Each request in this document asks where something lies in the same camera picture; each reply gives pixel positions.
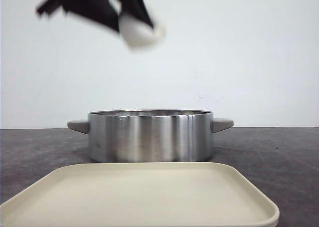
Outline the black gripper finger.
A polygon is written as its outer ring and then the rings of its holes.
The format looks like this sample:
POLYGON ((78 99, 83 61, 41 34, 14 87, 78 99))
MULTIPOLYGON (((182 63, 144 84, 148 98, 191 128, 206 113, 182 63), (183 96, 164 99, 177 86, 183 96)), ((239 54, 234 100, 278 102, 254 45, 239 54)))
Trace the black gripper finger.
POLYGON ((132 16, 137 20, 153 27, 154 24, 148 14, 144 0, 118 0, 121 3, 121 12, 119 17, 124 15, 132 16))
POLYGON ((102 24, 119 33, 118 14, 109 0, 70 0, 66 11, 102 24))

